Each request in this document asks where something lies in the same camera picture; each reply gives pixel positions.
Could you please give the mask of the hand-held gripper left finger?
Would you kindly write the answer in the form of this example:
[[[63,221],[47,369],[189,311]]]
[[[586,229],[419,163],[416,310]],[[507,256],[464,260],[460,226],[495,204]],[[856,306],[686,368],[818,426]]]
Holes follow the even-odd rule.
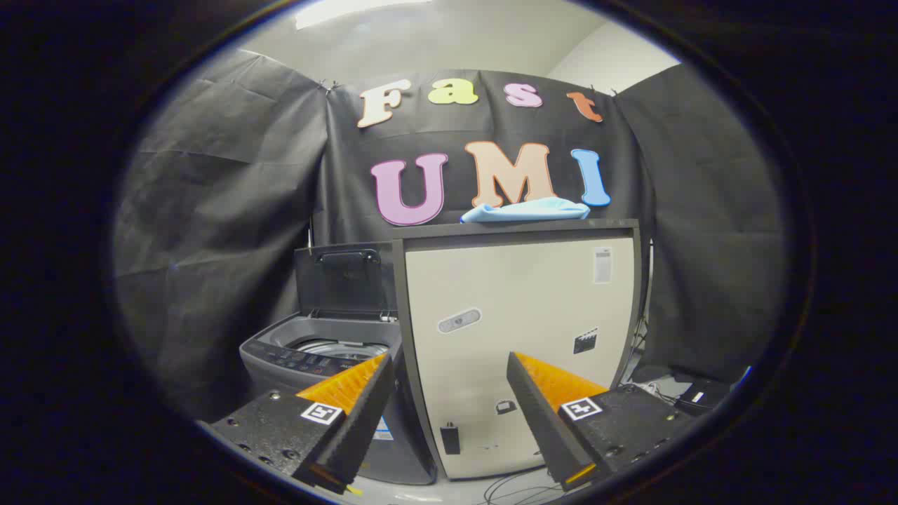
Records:
[[[200,429],[290,485],[359,495],[354,482],[394,382],[384,353],[299,392],[267,390]]]

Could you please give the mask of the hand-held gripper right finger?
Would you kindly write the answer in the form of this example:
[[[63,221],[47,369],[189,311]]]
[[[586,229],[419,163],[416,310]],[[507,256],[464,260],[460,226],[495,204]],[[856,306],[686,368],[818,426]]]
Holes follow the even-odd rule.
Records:
[[[644,388],[605,388],[510,352],[507,381],[549,475],[564,491],[608,480],[667,450],[695,418]]]

